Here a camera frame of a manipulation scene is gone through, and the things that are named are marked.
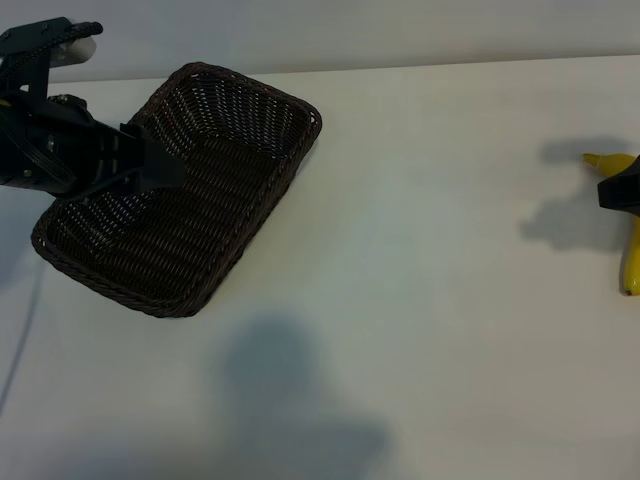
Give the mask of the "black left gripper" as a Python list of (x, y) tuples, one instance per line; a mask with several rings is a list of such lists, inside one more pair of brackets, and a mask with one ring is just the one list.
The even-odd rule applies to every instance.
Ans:
[(183, 184), (183, 161), (138, 124), (121, 124), (118, 131), (97, 122), (77, 97), (62, 104), (31, 104), (25, 95), (1, 100), (5, 187), (87, 196), (117, 175), (119, 152), (126, 169), (136, 175), (133, 193)]

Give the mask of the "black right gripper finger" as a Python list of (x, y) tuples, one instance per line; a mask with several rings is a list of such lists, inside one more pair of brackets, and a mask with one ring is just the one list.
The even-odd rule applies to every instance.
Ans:
[(628, 154), (604, 155), (598, 169), (605, 176), (597, 185), (599, 205), (639, 216), (639, 158)]

